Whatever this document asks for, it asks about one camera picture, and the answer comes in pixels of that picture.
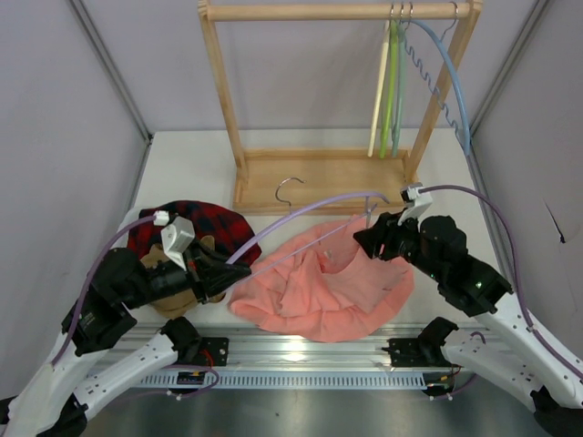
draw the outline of white table surface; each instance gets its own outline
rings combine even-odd
[[[402,144],[413,144],[417,129],[404,129]],[[246,147],[358,147],[367,144],[367,129],[326,130],[254,130],[241,132]],[[474,184],[461,148],[451,129],[436,129],[418,170],[419,180],[426,186],[457,184],[473,188]],[[155,207],[172,200],[200,200],[230,208],[235,181],[235,164],[226,131],[158,132],[154,136],[148,162],[141,179],[135,210]],[[433,193],[434,205],[425,213],[450,215],[457,226],[467,234],[470,253],[498,268],[486,223],[477,200],[458,192]],[[246,216],[257,233],[280,216]],[[304,216],[263,239],[260,246],[268,254],[284,241],[310,226],[339,217]],[[449,306],[437,292],[436,284],[424,274],[415,271],[415,289],[401,312],[385,326],[425,324],[437,316],[465,326],[476,325],[473,319]],[[187,313],[196,326],[245,327],[250,326],[231,314],[220,304],[198,306]],[[138,322],[162,324],[165,319],[149,306],[133,310]]]

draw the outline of tan cloth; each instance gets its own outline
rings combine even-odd
[[[215,239],[211,235],[203,237],[200,240],[207,248],[215,249]],[[149,254],[144,256],[140,261],[146,268],[156,267],[160,262],[166,262],[169,258],[164,254],[162,245],[155,244],[150,248]],[[213,303],[220,302],[225,297],[225,293],[210,298],[209,301]],[[197,306],[197,298],[192,290],[184,290],[174,296],[156,300],[151,303],[154,310],[161,316],[168,319],[176,319],[183,316],[186,311]]]

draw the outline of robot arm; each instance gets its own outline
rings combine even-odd
[[[495,351],[438,318],[419,336],[419,349],[432,362],[454,362],[487,378],[518,398],[553,435],[565,437],[565,418],[583,429],[583,381],[534,335],[512,287],[495,269],[472,257],[466,235],[451,217],[419,215],[431,204],[416,187],[402,195],[410,207],[399,214],[383,213],[374,226],[354,234],[370,258],[402,257],[437,282],[445,300],[496,333],[517,359]],[[583,371],[581,360],[531,316],[537,331],[566,360]]]
[[[88,420],[145,376],[177,360],[192,363],[201,337],[186,319],[178,318],[169,320],[145,346],[124,360],[87,378],[91,368],[136,324],[128,309],[183,290],[192,290],[199,303],[206,303],[251,274],[244,263],[226,264],[227,257],[201,245],[192,223],[184,218],[176,217],[161,236],[170,261],[153,269],[146,269],[129,249],[112,249],[103,258],[64,353],[55,360],[64,347],[75,305],[33,380],[19,396],[0,401],[0,423],[8,425],[5,437],[40,432],[46,436],[80,435]]]

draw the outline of black bracket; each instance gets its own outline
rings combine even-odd
[[[85,415],[86,405],[80,405],[77,398],[72,394],[61,410],[58,421],[50,430],[46,430],[36,435],[36,437],[77,437],[83,434],[87,427],[87,417]]]
[[[0,399],[0,425],[8,424],[8,405],[10,405],[10,402],[12,402],[14,398],[15,396],[12,398]]]
[[[178,360],[178,364],[225,367],[229,358],[229,339],[226,337],[202,337],[199,353],[190,362]]]
[[[559,406],[550,396],[547,387],[532,391],[535,403],[535,420],[553,437],[579,437],[583,430],[583,410]]]
[[[382,348],[391,356],[393,367],[451,367],[444,358],[441,347],[457,325],[443,317],[429,323],[417,338],[389,339],[389,346]]]

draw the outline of wooden rod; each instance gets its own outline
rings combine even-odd
[[[482,12],[482,0],[467,0],[466,5],[470,6],[470,14],[466,20],[460,21],[457,24],[449,49],[447,50],[456,70],[462,61],[462,57],[464,57],[465,49],[472,37],[472,32],[474,32],[474,27],[476,27],[480,12]],[[414,6],[414,14],[416,12],[417,6]],[[445,63],[441,67],[435,85],[441,91],[441,100],[445,101],[447,93],[452,86],[452,78],[449,76],[449,70],[447,69],[447,66],[445,66]],[[419,167],[419,163],[421,162],[421,158],[427,148],[427,143],[434,131],[435,123],[437,123],[440,113],[441,108],[437,103],[437,97],[432,95],[431,100],[429,100],[429,104],[427,105],[427,109],[425,110],[423,122],[419,127],[417,138],[411,149],[411,156],[404,163],[404,176],[407,181],[413,180],[414,174]]]
[[[384,5],[208,5],[211,22],[218,21],[312,21],[312,20],[388,20],[410,18],[411,4]],[[457,18],[467,18],[470,5],[458,4]],[[416,19],[454,19],[453,3],[413,3]]]
[[[219,94],[220,109],[225,118],[225,125],[227,127],[227,134],[229,135],[230,148],[233,151],[235,164],[237,165],[237,174],[243,181],[247,181],[249,172],[247,170],[247,163],[245,162],[245,153],[240,142],[239,128],[237,126],[237,118],[233,109],[233,102],[230,98],[229,82],[227,80],[227,73],[225,72],[225,65],[222,60],[222,53],[220,51],[219,36],[217,35],[217,28],[215,24],[209,20],[207,14],[209,9],[208,0],[199,1],[199,19],[200,27],[202,27],[202,35],[204,43],[209,53],[210,67],[212,68],[212,75],[215,79],[215,87]]]

